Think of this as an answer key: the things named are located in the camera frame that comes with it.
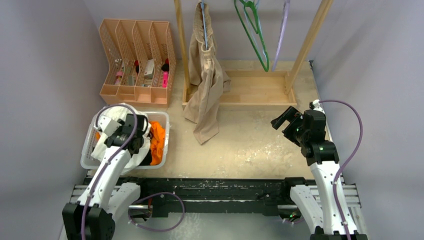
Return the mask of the green hanger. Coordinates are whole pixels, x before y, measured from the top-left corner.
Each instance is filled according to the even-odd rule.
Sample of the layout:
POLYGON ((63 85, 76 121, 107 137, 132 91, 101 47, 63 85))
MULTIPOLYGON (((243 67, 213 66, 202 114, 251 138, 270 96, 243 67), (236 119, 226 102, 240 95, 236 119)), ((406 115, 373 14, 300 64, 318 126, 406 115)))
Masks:
POLYGON ((245 18, 244 14, 244 3, 245 0, 234 0, 233 5, 236 11, 236 14, 239 18, 240 23, 247 35, 247 38, 253 48, 253 51, 262 66, 265 72, 270 70, 270 58, 268 54, 268 50, 266 47, 266 43, 264 41, 263 34, 262 36, 257 35, 252 28, 249 26, 248 21, 245 18))

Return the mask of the lilac plastic hanger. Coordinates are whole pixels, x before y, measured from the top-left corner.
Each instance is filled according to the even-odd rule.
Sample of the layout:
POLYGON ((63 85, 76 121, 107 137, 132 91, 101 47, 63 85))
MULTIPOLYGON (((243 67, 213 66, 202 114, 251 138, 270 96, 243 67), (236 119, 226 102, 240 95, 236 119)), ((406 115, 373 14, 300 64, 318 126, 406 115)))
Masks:
POLYGON ((278 60, 279 60, 279 56, 280 56, 280 53, 281 53, 281 50, 282 50, 285 30, 286 30, 286 26, 287 26, 287 22, 288 22, 289 11, 290 11, 290 4, 291 4, 290 0, 285 0, 284 4, 283 4, 283 12, 282 12, 283 15, 282 15, 282 19, 281 19, 281 26, 280 26, 280 31, 279 31, 279 38, 278 38, 277 48, 276 48, 276 52, 275 52, 275 57, 274 57, 273 65, 272 65, 272 68, 271 68, 272 72, 274 72, 276 70, 278 60))

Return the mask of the black shorts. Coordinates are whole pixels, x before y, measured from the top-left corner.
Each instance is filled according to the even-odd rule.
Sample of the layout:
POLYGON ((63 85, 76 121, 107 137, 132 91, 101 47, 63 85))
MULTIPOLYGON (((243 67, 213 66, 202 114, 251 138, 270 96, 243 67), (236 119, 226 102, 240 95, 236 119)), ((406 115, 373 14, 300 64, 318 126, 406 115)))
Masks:
POLYGON ((150 121, 149 124, 150 124, 150 129, 149 129, 149 133, 147 137, 150 140, 150 148, 148 150, 148 153, 144 157, 144 159, 139 164, 139 166, 154 166, 156 163, 152 154, 152 147, 153 147, 153 140, 154 140, 153 122, 150 121))

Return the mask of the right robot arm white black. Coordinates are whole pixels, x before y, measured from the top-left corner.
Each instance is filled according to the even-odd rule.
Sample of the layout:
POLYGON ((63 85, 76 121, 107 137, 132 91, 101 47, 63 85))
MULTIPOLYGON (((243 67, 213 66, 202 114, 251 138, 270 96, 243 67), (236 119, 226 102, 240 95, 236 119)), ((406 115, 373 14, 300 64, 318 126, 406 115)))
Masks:
POLYGON ((366 234, 359 232, 348 208, 340 180, 338 151, 336 145, 326 139, 327 119, 324 111, 316 106, 301 113, 290 106, 273 119, 271 125, 278 130, 285 121, 288 126, 282 133, 300 147, 314 177, 320 201, 316 201, 307 183, 299 181, 281 189, 282 200, 296 204, 308 225, 312 240, 368 239, 366 234))

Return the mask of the orange shorts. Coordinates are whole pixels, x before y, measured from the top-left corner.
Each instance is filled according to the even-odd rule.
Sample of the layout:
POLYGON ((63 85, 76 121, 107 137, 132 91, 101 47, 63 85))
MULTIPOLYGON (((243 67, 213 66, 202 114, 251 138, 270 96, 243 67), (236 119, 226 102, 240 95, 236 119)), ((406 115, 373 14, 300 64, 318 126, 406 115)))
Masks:
MULTIPOLYGON (((119 120, 121 126, 115 131, 112 136, 106 136, 104 133, 99 134, 97 143, 92 149, 90 156, 99 161, 106 161, 108 158, 105 157, 107 149, 111 147, 120 147, 130 134, 133 128, 131 128, 131 116, 128 115, 125 121, 119 120)), ((160 164, 164 162, 164 151, 166 143, 166 129, 161 126, 158 121, 151 121, 153 130, 153 147, 152 156, 155 160, 155 165, 143 166, 144 168, 158 168, 160 164)), ((150 149, 150 140, 148 139, 149 132, 135 132, 133 138, 124 147, 130 153, 130 160, 125 165, 126 169, 133 170, 139 167, 139 164, 147 155, 150 149)))

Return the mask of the light blue hanger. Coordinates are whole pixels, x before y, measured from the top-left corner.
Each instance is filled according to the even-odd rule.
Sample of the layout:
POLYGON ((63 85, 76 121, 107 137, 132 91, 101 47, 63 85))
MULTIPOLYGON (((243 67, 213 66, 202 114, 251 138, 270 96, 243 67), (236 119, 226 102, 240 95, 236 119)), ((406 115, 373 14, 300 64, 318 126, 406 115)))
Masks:
POLYGON ((243 12, 245 15, 245 18, 249 24, 249 26, 252 28, 252 30, 259 36, 262 36, 262 26, 259 18, 259 4, 260 0, 245 0, 244 1, 244 7, 243 12))

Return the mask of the white shorts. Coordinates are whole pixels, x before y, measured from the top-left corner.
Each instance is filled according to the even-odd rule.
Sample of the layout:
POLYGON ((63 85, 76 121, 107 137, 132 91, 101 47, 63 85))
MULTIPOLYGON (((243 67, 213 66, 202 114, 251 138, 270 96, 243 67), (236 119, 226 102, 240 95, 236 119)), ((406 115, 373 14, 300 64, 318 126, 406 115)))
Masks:
POLYGON ((148 115, 137 111, 129 104, 116 104, 104 108, 101 114, 94 118, 93 132, 99 134, 89 156, 100 162, 107 161, 106 150, 120 147, 133 131, 136 130, 130 142, 124 147, 130 153, 130 160, 121 174, 125 175, 139 166, 150 166, 153 163, 151 153, 151 123, 148 115))

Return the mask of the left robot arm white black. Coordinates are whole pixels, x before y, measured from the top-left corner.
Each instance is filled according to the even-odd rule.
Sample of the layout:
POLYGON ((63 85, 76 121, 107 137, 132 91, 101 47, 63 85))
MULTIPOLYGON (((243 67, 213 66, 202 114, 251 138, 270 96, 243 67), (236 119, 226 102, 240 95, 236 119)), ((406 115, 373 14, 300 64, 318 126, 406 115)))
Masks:
POLYGON ((144 159, 150 150, 148 118, 142 114, 126 115, 113 121, 101 117, 100 126, 107 138, 103 161, 85 191, 75 203, 67 203, 62 219, 69 240, 110 240, 118 219, 132 202, 138 205, 149 199, 147 188, 124 183, 115 185, 132 157, 144 159))

